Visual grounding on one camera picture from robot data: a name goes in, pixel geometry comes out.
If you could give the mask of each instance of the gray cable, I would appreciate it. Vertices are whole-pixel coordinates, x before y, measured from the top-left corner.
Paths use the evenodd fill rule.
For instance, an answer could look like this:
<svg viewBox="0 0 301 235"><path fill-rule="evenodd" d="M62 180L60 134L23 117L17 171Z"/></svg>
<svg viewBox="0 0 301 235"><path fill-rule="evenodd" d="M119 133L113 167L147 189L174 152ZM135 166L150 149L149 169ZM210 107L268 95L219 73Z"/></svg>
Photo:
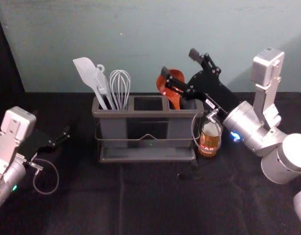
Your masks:
<svg viewBox="0 0 301 235"><path fill-rule="evenodd" d="M37 157L37 153L34 154L34 156L31 159L31 162Z"/></svg>
<svg viewBox="0 0 301 235"><path fill-rule="evenodd" d="M201 112L199 112L199 113L196 113L195 116L193 117L193 120L191 121L191 136L192 136L192 138L194 139L194 142L195 142L196 146L197 146L199 149L201 149L201 150L204 150L204 149L202 148L202 146L200 146L200 145L197 143L196 138L195 138L195 135L194 135L194 121L195 121L197 115L202 114L202 113L204 113L204 112L205 112L205 111L201 111ZM221 124L215 125L215 127L216 127L216 129L217 129L217 132L218 132L218 135L219 135L219 143L218 143L218 147L217 147L216 150L218 150L218 149L220 148L221 143L222 143L222 141L221 141L221 130L219 130L220 125L221 125Z"/></svg>
<svg viewBox="0 0 301 235"><path fill-rule="evenodd" d="M43 195L50 195L52 193L54 193L57 189L58 189L58 186L59 186L59 173L58 173L58 170L57 168L55 167L54 164L52 164L50 161L48 160L45 160L45 159L40 159L40 158L36 158L37 154L34 155L33 157L33 160L38 160L38 161L41 161L41 162L45 162L45 163L49 163L53 169L55 170L56 172L56 175L57 175L57 184L56 184L56 187L54 188L54 190L50 191L50 192L43 192L43 191L40 191L37 187L36 187L36 184L35 184L35 181L36 181L36 177L39 173L39 170L36 171L35 175L34 175L34 178L33 178L33 187L35 188L36 191L38 191L40 194L43 194Z"/></svg>

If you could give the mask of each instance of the black table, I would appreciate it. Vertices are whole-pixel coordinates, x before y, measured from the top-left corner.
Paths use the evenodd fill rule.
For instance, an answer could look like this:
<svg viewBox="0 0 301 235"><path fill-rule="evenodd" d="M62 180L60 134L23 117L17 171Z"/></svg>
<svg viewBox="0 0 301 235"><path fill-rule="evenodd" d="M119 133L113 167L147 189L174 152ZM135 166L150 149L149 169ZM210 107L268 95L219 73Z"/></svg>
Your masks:
<svg viewBox="0 0 301 235"><path fill-rule="evenodd" d="M254 97L237 95L251 103ZM199 180L177 178L192 172L189 163L98 164L92 100L93 94L0 95L0 124L5 110L18 105L37 110L36 127L52 136L73 126L68 142L40 156L59 169L57 192L35 192L29 170L0 208L0 234L301 235L292 203L301 177L286 185L270 182L261 159L227 133L213 161L198 159ZM301 133L301 94L278 93L276 106L280 129Z"/></svg>

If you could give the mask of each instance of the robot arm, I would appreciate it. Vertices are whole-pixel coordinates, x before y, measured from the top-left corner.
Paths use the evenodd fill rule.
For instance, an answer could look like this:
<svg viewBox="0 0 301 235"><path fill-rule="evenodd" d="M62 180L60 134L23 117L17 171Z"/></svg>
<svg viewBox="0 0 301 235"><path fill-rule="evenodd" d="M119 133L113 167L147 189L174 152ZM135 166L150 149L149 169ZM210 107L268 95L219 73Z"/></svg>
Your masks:
<svg viewBox="0 0 301 235"><path fill-rule="evenodd" d="M269 180L284 184L301 175L301 134L287 135L277 128L281 117L274 99L281 81L284 52L269 47L254 58L251 80L255 82L256 94L253 106L246 101L240 102L219 81L221 70L208 54L200 55L191 49L189 56L203 70L185 84L163 67L166 87L186 99L199 99L210 106L211 114L218 115L235 141L241 140L262 157L261 168ZM294 206L301 220L301 192L295 196Z"/></svg>
<svg viewBox="0 0 301 235"><path fill-rule="evenodd" d="M31 134L35 122L34 115L19 107L9 109L4 115L0 131L0 206L25 175L26 159L17 149Z"/></svg>

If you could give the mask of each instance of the gray utensil caddy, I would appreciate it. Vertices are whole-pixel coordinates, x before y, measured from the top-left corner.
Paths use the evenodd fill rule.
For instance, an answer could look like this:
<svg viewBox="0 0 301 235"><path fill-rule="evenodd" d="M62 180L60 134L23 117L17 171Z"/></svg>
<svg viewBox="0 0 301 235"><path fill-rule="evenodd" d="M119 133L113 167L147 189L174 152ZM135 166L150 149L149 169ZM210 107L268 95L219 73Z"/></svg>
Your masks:
<svg viewBox="0 0 301 235"><path fill-rule="evenodd" d="M172 109L162 95L131 95L127 110L103 110L95 97L92 114L99 161L194 160L191 122L204 107L199 100L183 99L181 107L181 110ZM200 121L198 118L195 122L196 139L199 139Z"/></svg>

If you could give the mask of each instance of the blue led light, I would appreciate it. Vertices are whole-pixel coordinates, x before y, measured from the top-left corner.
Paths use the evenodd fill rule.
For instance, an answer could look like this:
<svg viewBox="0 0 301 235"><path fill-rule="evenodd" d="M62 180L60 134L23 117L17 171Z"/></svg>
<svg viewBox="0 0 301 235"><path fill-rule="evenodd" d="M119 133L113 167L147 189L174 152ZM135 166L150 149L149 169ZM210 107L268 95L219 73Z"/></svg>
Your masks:
<svg viewBox="0 0 301 235"><path fill-rule="evenodd" d="M234 142L239 142L240 141L239 134L237 134L235 132L231 132L231 135L234 137L234 139L233 139Z"/></svg>

